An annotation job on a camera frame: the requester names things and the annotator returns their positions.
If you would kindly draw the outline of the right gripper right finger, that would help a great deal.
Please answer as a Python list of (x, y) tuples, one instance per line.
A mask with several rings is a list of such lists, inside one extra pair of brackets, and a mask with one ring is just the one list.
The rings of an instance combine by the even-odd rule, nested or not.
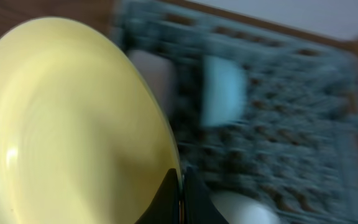
[(187, 167), (183, 181), (185, 224), (228, 224), (214, 206), (208, 190), (197, 171)]

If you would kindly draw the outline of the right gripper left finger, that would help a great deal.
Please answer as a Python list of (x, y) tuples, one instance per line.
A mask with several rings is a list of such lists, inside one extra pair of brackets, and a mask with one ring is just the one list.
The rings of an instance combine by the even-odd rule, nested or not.
[(152, 202), (135, 224), (179, 224), (180, 188), (177, 172), (169, 169)]

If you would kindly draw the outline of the pale green cup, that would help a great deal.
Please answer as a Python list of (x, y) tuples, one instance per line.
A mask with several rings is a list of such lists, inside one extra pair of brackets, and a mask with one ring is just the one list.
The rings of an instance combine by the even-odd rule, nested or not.
[(270, 207), (242, 194), (220, 191), (211, 194), (211, 200), (230, 224), (281, 224)]

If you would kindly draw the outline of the yellow plate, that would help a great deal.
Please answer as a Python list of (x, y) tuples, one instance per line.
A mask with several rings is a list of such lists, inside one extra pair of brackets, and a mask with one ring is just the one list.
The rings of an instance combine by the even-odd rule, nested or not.
[(157, 101), (104, 35), (43, 17), (0, 38), (0, 223), (134, 223), (179, 167)]

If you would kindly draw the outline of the light blue bowl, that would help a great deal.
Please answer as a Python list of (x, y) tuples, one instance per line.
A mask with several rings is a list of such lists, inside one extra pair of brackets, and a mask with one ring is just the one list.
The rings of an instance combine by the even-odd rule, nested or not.
[(225, 126), (241, 118), (247, 104), (247, 75), (239, 63), (207, 55), (204, 58), (200, 126)]

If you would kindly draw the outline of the grey plastic dishwasher rack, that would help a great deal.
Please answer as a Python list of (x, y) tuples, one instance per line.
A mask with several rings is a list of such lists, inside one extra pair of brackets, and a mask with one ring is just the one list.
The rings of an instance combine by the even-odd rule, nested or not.
[[(111, 37), (173, 61), (180, 159), (213, 190), (283, 223), (358, 223), (358, 60), (349, 52), (163, 1), (121, 1)], [(240, 117), (202, 127), (206, 60), (239, 64)]]

